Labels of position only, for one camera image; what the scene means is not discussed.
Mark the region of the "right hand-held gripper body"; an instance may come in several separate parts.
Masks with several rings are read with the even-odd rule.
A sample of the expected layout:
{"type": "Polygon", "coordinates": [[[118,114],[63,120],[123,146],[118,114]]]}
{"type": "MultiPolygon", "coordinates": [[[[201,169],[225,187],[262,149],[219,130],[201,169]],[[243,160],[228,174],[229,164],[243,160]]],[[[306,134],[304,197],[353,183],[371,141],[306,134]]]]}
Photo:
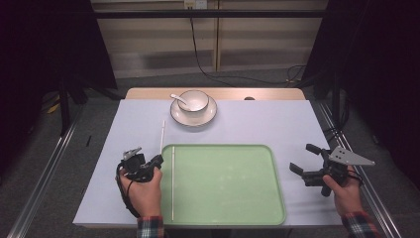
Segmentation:
{"type": "Polygon", "coordinates": [[[303,172],[301,178],[306,186],[321,186],[321,194],[325,197],[328,197],[332,190],[324,183],[323,176],[329,175],[336,183],[342,185],[347,178],[362,180],[357,173],[349,171],[349,166],[375,165],[374,161],[340,146],[337,146],[334,150],[324,150],[325,153],[320,155],[323,159],[322,168],[315,172],[303,172]]]}

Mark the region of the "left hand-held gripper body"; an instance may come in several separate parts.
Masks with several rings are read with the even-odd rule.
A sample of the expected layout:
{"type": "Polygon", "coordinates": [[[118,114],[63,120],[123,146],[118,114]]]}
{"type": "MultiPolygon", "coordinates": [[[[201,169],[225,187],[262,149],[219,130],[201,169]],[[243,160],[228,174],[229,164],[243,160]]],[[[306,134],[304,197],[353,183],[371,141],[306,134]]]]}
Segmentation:
{"type": "Polygon", "coordinates": [[[119,164],[126,173],[127,179],[137,182],[149,182],[154,177],[155,160],[146,161],[145,156],[140,154],[139,147],[137,149],[129,150],[123,153],[123,159],[119,164]]]}

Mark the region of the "white plate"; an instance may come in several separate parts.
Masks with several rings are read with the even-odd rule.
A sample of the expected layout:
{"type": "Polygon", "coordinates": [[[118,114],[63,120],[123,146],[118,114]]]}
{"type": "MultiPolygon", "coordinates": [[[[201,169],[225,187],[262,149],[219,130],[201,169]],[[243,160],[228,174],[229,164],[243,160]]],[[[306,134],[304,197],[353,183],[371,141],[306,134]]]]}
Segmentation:
{"type": "Polygon", "coordinates": [[[189,126],[198,127],[208,124],[212,121],[217,114],[217,103],[210,97],[207,107],[203,111],[199,112],[188,112],[182,110],[176,101],[173,101],[170,105],[170,115],[173,120],[177,123],[189,126]]]}

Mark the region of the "white spoon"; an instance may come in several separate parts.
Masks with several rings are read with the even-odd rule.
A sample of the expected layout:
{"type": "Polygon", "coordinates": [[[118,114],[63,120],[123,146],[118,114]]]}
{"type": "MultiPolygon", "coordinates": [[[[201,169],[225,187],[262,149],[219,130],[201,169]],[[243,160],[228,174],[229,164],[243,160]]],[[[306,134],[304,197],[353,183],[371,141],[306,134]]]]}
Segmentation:
{"type": "Polygon", "coordinates": [[[177,104],[182,110],[191,111],[191,108],[189,107],[186,99],[180,97],[179,95],[173,94],[173,93],[170,95],[170,97],[178,101],[177,104]]]}

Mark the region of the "green tray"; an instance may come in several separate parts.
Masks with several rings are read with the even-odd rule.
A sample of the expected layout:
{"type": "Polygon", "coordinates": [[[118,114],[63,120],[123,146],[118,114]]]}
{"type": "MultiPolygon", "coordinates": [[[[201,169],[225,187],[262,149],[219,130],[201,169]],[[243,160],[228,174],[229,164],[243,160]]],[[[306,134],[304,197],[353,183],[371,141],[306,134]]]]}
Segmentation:
{"type": "Polygon", "coordinates": [[[275,159],[265,145],[167,145],[160,183],[167,226],[271,226],[286,217],[275,159]],[[171,148],[175,147],[171,221],[171,148]]]}

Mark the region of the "white bowl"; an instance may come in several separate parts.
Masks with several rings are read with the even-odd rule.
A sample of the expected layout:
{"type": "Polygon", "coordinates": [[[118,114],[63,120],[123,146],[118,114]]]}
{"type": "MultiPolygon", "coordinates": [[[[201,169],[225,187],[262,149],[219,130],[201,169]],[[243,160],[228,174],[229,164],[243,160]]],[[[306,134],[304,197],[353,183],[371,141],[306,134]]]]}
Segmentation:
{"type": "Polygon", "coordinates": [[[198,112],[207,107],[209,96],[200,90],[188,90],[180,95],[183,101],[178,100],[178,106],[187,112],[198,112]]]}

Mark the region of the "person's left hand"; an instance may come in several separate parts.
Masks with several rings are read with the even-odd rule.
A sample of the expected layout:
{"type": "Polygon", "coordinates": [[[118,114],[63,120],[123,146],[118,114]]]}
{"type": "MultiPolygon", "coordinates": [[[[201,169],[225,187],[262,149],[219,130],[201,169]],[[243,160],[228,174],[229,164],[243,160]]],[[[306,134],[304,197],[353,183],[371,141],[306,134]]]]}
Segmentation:
{"type": "Polygon", "coordinates": [[[144,217],[161,216],[160,201],[160,181],[162,172],[154,168],[154,177],[149,182],[136,182],[125,176],[124,169],[119,170],[119,178],[124,193],[129,197],[133,207],[144,217]]]}

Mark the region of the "person's right hand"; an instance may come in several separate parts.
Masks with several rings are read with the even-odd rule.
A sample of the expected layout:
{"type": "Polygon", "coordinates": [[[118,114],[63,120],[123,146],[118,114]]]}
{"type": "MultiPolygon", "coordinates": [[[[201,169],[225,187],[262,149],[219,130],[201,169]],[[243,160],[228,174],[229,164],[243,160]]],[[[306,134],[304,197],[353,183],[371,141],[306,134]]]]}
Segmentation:
{"type": "Polygon", "coordinates": [[[331,176],[323,176],[323,181],[334,192],[335,207],[340,216],[363,211],[360,195],[360,182],[355,178],[348,178],[343,185],[336,183],[331,176]]]}

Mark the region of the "black stand leg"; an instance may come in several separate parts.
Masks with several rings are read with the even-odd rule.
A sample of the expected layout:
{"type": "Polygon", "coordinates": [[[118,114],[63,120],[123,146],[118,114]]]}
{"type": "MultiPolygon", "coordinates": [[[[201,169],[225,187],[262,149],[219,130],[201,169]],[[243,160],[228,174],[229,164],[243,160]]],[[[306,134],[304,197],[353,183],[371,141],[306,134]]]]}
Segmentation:
{"type": "Polygon", "coordinates": [[[62,79],[59,82],[59,105],[61,113],[61,136],[63,136],[69,128],[70,125],[70,113],[68,106],[68,94],[65,88],[64,80],[62,79]]]}
{"type": "Polygon", "coordinates": [[[332,116],[336,128],[340,128],[340,77],[335,72],[332,91],[332,116]]]}

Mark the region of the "pale lilac table cover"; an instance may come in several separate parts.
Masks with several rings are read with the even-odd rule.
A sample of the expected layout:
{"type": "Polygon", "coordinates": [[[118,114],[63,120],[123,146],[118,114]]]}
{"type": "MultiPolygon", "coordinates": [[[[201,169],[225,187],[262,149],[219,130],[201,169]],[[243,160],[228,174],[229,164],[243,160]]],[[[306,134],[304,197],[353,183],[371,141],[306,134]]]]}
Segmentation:
{"type": "MultiPolygon", "coordinates": [[[[134,216],[125,208],[114,176],[124,152],[142,148],[146,157],[159,154],[160,130],[165,120],[167,145],[265,145],[275,159],[286,217],[276,227],[337,225],[340,218],[330,197],[305,186],[292,173],[294,163],[307,171],[322,166],[307,144],[327,145],[311,104],[306,100],[220,100],[215,118],[200,127],[177,123],[168,100],[123,100],[112,123],[89,186],[74,217],[85,227],[133,227],[134,216]]],[[[232,228],[261,226],[168,226],[170,228],[232,228]]]]}

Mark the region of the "wooden table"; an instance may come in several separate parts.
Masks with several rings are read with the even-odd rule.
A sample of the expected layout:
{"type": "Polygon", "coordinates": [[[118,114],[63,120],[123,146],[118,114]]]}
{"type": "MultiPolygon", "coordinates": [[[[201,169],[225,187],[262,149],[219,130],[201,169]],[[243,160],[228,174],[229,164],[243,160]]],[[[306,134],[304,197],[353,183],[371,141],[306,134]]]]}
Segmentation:
{"type": "MultiPolygon", "coordinates": [[[[171,94],[193,90],[193,87],[134,87],[128,90],[127,99],[169,99],[171,94]]],[[[197,87],[217,100],[305,100],[298,88],[234,88],[234,87],[197,87]]]]}

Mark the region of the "black horizontal bar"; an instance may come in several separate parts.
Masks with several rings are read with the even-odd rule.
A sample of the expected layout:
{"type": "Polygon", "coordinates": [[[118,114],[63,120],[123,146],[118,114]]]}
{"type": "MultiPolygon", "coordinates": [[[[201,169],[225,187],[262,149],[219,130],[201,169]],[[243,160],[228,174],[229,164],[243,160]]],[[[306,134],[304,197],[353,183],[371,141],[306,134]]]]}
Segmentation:
{"type": "Polygon", "coordinates": [[[96,11],[97,19],[143,18],[322,18],[325,10],[145,10],[96,11]]]}

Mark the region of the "metal rail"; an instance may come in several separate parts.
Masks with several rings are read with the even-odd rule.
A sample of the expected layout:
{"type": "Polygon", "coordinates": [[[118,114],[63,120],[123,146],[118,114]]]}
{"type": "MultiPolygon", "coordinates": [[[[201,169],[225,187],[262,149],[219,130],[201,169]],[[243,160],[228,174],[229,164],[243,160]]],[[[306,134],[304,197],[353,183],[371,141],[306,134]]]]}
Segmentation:
{"type": "MultiPolygon", "coordinates": [[[[325,102],[319,102],[318,108],[322,112],[324,120],[328,127],[332,130],[334,141],[341,147],[353,151],[345,134],[338,130],[336,123],[333,121],[333,113],[330,107],[325,102]]],[[[356,172],[361,176],[364,181],[362,186],[363,195],[374,214],[377,222],[379,223],[380,230],[383,232],[385,238],[402,238],[398,231],[388,209],[385,207],[378,193],[376,192],[373,184],[371,183],[368,174],[362,166],[355,166],[356,172]]]]}
{"type": "Polygon", "coordinates": [[[72,121],[69,127],[65,130],[62,136],[56,143],[56,146],[49,158],[46,167],[41,174],[35,188],[33,189],[29,199],[24,205],[24,208],[17,217],[14,225],[12,226],[7,238],[25,238],[26,234],[34,220],[35,215],[46,195],[46,192],[52,182],[53,175],[65,154],[69,142],[71,141],[74,131],[78,125],[80,117],[83,113],[84,106],[78,106],[75,115],[72,117],[72,121]]]}

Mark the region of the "wooden wall strip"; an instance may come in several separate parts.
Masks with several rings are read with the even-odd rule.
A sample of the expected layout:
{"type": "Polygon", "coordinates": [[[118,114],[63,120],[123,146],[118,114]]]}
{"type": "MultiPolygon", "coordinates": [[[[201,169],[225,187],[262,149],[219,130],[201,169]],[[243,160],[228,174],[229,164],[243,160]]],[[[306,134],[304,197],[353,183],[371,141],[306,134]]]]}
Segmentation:
{"type": "MultiPolygon", "coordinates": [[[[214,0],[214,10],[220,10],[220,0],[214,0]]],[[[219,57],[219,18],[214,18],[214,48],[213,48],[213,69],[215,72],[219,71],[220,57],[219,57]]]]}

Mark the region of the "white wall outlet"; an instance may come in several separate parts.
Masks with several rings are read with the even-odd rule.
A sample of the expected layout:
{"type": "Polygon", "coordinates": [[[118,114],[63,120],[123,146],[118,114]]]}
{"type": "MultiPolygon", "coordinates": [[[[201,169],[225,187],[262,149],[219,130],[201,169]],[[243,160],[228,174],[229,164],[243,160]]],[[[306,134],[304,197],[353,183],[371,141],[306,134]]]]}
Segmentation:
{"type": "Polygon", "coordinates": [[[206,10],[207,0],[183,0],[184,8],[187,10],[206,10]]]}

